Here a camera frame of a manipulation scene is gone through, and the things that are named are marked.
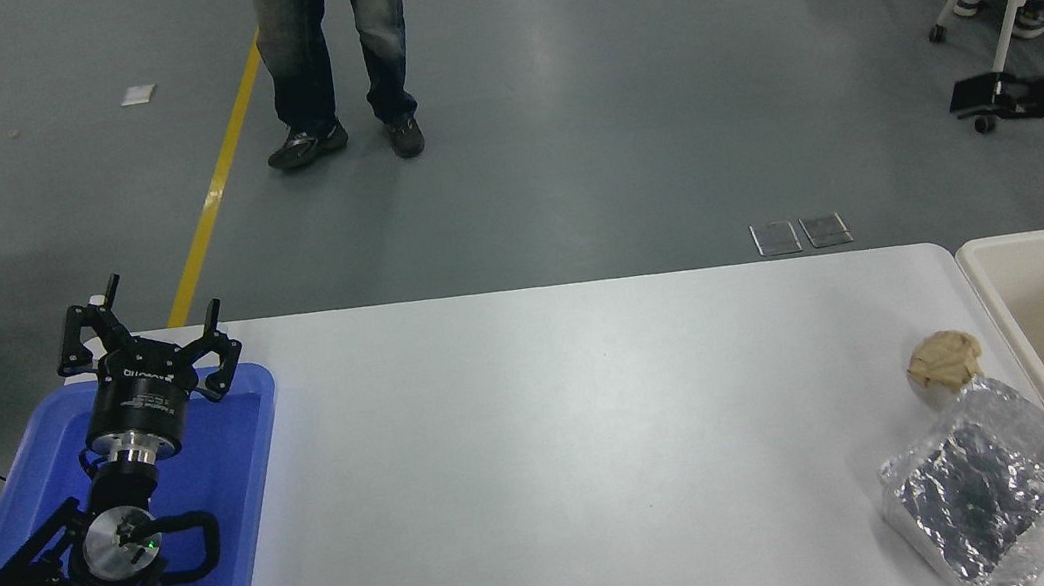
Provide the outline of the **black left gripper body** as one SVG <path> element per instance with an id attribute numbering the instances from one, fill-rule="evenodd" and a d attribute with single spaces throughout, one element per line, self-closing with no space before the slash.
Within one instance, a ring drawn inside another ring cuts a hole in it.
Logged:
<path id="1" fill-rule="evenodd" d="M 135 359 L 108 355 L 95 368 L 97 395 L 85 437 L 86 448 L 111 456 L 114 441 L 130 433 L 157 439 L 157 453 L 176 453 L 183 433 L 189 393 L 196 386 L 194 369 L 167 354 Z"/>

